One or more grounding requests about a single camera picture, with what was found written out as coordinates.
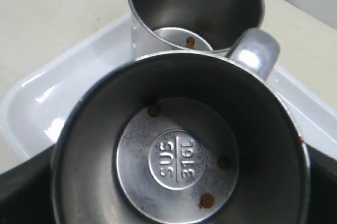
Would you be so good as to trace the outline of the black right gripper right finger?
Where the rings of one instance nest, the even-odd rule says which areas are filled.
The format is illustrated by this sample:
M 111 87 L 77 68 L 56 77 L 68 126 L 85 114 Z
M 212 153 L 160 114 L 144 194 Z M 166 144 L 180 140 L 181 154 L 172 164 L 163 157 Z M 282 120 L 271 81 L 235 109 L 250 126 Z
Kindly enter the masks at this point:
M 336 224 L 336 160 L 308 146 L 311 193 L 307 223 Z

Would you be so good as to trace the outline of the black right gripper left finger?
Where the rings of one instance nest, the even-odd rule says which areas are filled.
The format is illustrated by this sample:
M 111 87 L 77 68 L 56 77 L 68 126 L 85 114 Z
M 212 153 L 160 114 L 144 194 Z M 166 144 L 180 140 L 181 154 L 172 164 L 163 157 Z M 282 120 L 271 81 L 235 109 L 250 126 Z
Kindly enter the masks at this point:
M 49 147 L 1 174 L 1 223 L 70 223 L 62 202 L 64 149 Z

